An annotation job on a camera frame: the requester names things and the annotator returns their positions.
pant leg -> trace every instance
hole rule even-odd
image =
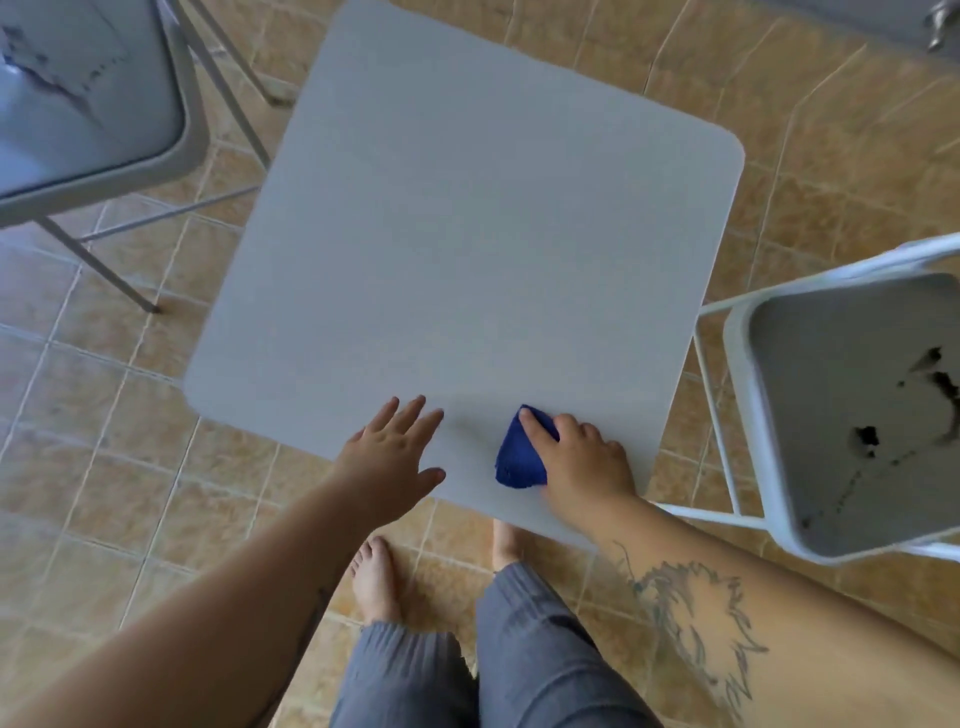
[[[537,573],[511,564],[477,602],[480,721],[492,728],[660,726]]]
[[[364,627],[331,728],[476,725],[476,682],[453,635],[418,634],[386,622]]]

table top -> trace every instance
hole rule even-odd
[[[578,543],[493,479],[522,403],[645,488],[743,167],[730,133],[376,0],[327,34],[185,381],[334,456],[391,395],[446,419],[437,495]]]

blue cloth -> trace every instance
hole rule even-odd
[[[522,405],[520,409],[523,407],[534,413],[534,417],[554,440],[560,440],[560,433],[553,426],[553,418],[550,415],[527,404]],[[537,451],[534,450],[534,446],[530,444],[527,433],[523,431],[519,409],[510,420],[507,436],[503,438],[500,452],[496,454],[496,482],[508,488],[529,488],[532,485],[546,483],[546,468]]]

metal faucet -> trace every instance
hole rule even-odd
[[[930,42],[926,45],[927,53],[934,53],[944,47],[947,27],[956,20],[957,11],[960,11],[958,0],[940,0],[930,8],[924,18],[924,25],[933,30]]]

forearm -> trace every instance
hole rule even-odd
[[[82,661],[10,728],[265,728],[375,526],[348,490],[319,486]]]
[[[584,531],[747,726],[948,725],[960,663],[894,622],[639,498]]]

